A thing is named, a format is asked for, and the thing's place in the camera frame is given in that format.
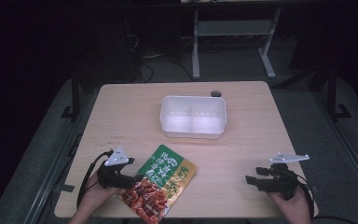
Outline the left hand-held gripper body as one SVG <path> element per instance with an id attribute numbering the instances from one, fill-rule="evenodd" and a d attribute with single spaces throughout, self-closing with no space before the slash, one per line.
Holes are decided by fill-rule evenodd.
<path id="1" fill-rule="evenodd" d="M 133 164 L 134 158 L 129 158 L 123 147 L 117 147 L 108 154 L 97 171 L 98 183 L 108 188 L 124 189 L 124 176 L 121 170 L 128 164 Z"/>

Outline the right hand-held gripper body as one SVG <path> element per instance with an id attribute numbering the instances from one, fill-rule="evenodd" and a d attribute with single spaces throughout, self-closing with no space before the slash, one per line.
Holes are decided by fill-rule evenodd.
<path id="1" fill-rule="evenodd" d="M 298 180 L 299 175 L 288 169 L 289 162 L 306 161 L 309 158 L 308 154 L 296 155 L 279 152 L 269 159 L 272 179 L 260 180 L 259 189 L 265 192 L 278 192 L 288 201 L 295 195 L 295 189 L 301 187 L 306 196 L 309 197 L 307 187 Z"/>

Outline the green and yellow snack packet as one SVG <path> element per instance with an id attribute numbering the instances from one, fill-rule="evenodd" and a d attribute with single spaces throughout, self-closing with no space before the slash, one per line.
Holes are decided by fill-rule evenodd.
<path id="1" fill-rule="evenodd" d="M 138 171 L 142 180 L 121 190 L 117 197 L 146 224 L 159 224 L 197 169 L 193 162 L 160 145 Z"/>

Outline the white plastic divided container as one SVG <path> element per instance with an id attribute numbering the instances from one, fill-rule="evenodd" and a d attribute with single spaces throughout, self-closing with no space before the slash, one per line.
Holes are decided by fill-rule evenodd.
<path id="1" fill-rule="evenodd" d="M 159 120 L 168 137 L 219 139 L 227 125 L 226 102 L 218 97 L 166 96 Z"/>

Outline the person's left hand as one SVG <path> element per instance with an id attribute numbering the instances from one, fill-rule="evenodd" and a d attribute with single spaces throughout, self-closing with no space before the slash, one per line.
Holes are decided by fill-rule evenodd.
<path id="1" fill-rule="evenodd" d="M 91 216 L 103 204 L 118 192 L 117 188 L 105 189 L 98 183 L 96 174 L 93 174 L 86 185 L 86 193 L 84 194 L 77 211 L 81 215 Z"/>

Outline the person's right hand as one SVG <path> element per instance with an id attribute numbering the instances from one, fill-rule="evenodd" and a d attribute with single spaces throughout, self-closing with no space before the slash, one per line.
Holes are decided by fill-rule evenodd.
<path id="1" fill-rule="evenodd" d="M 300 187 L 296 188 L 295 195 L 288 201 L 277 192 L 268 192 L 267 195 L 278 206 L 287 222 L 290 217 L 310 217 L 309 204 Z"/>

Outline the black metal stand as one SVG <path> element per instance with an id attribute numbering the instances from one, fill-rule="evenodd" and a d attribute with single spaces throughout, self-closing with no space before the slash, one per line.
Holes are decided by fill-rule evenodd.
<path id="1" fill-rule="evenodd" d="M 327 102 L 326 109 L 329 117 L 333 121 L 347 119 L 351 113 L 345 105 L 337 104 L 337 73 L 334 65 L 327 65 Z"/>
<path id="2" fill-rule="evenodd" d="M 80 111 L 79 82 L 76 70 L 73 71 L 71 77 L 71 96 L 72 104 L 62 111 L 61 117 L 75 122 Z"/>

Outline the white metal desk frame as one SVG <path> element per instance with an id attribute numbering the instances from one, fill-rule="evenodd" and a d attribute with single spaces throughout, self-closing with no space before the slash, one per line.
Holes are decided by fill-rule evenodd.
<path id="1" fill-rule="evenodd" d="M 258 50 L 259 57 L 268 78 L 275 78 L 276 74 L 269 60 L 269 48 L 278 25 L 281 9 L 274 10 L 270 20 L 252 21 L 200 21 L 199 12 L 194 13 L 192 77 L 200 79 L 199 38 L 205 36 L 246 36 L 264 35 L 267 40 Z"/>

